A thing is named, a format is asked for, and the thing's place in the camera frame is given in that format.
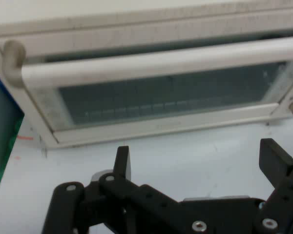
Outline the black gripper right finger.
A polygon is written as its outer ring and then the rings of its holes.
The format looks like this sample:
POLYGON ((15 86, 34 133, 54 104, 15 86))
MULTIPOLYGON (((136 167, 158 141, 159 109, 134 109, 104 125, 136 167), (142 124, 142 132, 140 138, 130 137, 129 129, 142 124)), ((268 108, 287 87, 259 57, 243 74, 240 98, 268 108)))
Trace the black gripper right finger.
POLYGON ((256 234, 293 234, 293 158, 274 141, 260 141, 259 168, 274 187, 253 220, 256 234))

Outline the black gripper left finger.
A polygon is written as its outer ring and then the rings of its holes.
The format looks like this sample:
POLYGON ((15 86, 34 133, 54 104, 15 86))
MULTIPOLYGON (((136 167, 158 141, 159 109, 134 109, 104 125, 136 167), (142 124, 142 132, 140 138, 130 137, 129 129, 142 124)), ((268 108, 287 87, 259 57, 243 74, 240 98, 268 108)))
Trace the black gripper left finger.
POLYGON ((130 180, 129 147, 117 149, 114 168, 84 186, 58 185, 44 221, 44 234, 86 234, 105 224, 115 234, 191 234, 185 206, 148 186, 130 180))

